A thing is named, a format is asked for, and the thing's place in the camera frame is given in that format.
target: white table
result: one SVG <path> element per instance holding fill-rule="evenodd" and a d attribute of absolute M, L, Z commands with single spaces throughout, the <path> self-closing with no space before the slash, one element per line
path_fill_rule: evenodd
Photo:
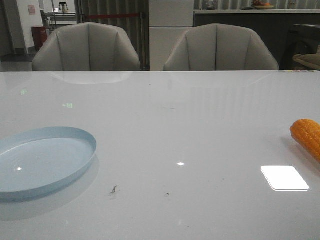
<path fill-rule="evenodd" d="M 0 99 L 1 139 L 97 141 L 75 183 L 0 203 L 1 240 L 319 239 L 320 163 L 289 131 L 320 122 L 319 72 L 1 72 Z M 272 190 L 261 166 L 278 165 L 309 190 Z"/>

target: gray chair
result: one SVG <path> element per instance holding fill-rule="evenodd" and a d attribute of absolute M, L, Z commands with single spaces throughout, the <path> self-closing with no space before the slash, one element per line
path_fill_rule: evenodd
<path fill-rule="evenodd" d="M 86 22 L 55 30 L 32 62 L 33 71 L 139 71 L 140 61 L 126 32 Z"/>
<path fill-rule="evenodd" d="M 163 67 L 164 71 L 278 69 L 277 61 L 256 32 L 216 23 L 186 31 Z"/>

